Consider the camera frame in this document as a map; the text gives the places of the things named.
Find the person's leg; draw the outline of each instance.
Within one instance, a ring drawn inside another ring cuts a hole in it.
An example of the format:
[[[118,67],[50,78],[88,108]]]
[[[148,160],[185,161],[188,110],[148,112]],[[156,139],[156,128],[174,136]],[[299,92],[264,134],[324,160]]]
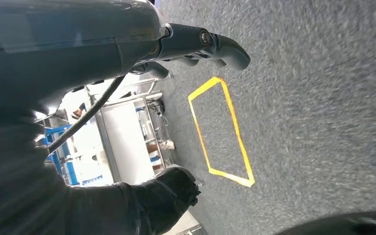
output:
[[[83,114],[83,110],[87,111],[86,105],[84,103],[81,103],[78,109],[72,113],[73,115],[71,117],[73,119],[79,119]]]
[[[124,95],[121,97],[121,99],[122,99],[122,98],[127,98],[127,97],[129,97],[129,96],[131,96],[131,95],[132,95],[132,92],[128,92],[128,93],[124,94]]]

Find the white wall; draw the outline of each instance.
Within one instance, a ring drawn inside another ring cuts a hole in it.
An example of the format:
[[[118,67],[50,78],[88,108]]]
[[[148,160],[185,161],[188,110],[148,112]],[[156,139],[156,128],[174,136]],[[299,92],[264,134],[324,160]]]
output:
[[[132,185],[149,180],[154,172],[135,105],[111,105],[101,111],[122,181]]]

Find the black wheel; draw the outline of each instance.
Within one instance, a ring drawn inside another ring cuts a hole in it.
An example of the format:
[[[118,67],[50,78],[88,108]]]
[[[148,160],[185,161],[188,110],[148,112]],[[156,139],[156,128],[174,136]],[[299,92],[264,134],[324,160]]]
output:
[[[376,211],[320,218],[278,235],[376,235]]]

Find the gray plastic housing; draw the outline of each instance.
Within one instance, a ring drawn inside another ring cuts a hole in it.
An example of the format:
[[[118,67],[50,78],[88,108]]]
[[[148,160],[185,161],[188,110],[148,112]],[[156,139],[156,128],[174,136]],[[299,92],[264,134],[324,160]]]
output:
[[[146,0],[0,0],[0,118],[45,118],[66,92],[125,75],[164,34]]]

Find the blue rack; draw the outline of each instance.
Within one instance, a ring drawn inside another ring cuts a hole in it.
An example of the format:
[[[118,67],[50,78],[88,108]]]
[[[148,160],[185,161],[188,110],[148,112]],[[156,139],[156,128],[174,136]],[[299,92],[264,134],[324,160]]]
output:
[[[44,135],[44,144],[45,145],[51,144],[55,140],[54,134],[62,135],[70,127],[71,127],[71,125],[65,125],[65,126],[60,126],[60,127],[56,127],[56,128],[47,128],[46,127],[46,133]],[[64,143],[61,146],[61,150],[63,151],[63,154],[64,154],[65,157],[70,154],[67,143]],[[57,168],[58,173],[61,176],[64,176],[62,168],[61,168],[60,157],[58,156],[57,151],[54,151],[53,153],[51,153],[47,157],[47,160],[53,162],[55,164],[55,167]],[[70,181],[70,184],[71,185],[78,185],[79,183],[77,181],[77,176],[75,175],[72,162],[66,162],[66,165],[67,165],[67,171],[68,171],[67,177]]]

